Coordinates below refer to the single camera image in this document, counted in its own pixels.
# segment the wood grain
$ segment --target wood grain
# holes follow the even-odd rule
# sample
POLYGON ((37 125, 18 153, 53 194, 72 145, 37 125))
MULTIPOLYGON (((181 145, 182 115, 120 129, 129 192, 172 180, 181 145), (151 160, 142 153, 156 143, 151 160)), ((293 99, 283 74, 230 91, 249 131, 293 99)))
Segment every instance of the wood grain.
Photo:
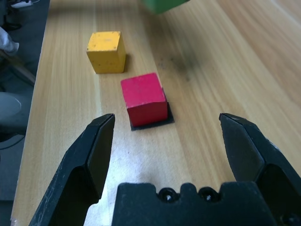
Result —
POLYGON ((301 174, 298 1, 192 0, 151 15, 136 0, 51 0, 13 209, 29 224, 65 151, 95 117, 116 114, 111 163, 85 225, 111 224, 122 182, 179 191, 234 180, 219 113, 256 123, 301 174), (127 69, 97 75, 92 32, 120 30, 127 69), (120 81, 158 72, 175 123, 131 132, 120 81))

